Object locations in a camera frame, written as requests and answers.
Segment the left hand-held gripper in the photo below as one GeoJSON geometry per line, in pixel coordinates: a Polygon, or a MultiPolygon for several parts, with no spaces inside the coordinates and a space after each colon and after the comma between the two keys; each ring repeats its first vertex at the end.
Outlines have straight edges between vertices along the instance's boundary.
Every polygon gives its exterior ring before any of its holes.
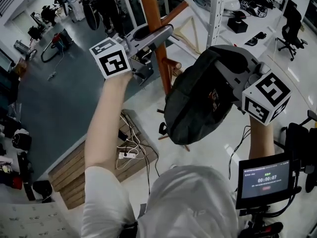
{"type": "Polygon", "coordinates": [[[155,51],[172,33],[171,24],[153,33],[143,24],[123,38],[117,34],[108,37],[89,51],[105,79],[130,71],[142,85],[159,69],[155,51]]]}

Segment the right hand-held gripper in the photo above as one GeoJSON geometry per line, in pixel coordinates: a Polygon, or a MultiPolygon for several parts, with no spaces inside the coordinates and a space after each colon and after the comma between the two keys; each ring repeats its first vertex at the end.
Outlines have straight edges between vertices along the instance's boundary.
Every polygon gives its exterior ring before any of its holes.
{"type": "Polygon", "coordinates": [[[232,89],[231,101],[242,113],[270,124],[291,97],[288,84],[248,50],[230,45],[211,46],[219,57],[215,67],[232,89]]]}

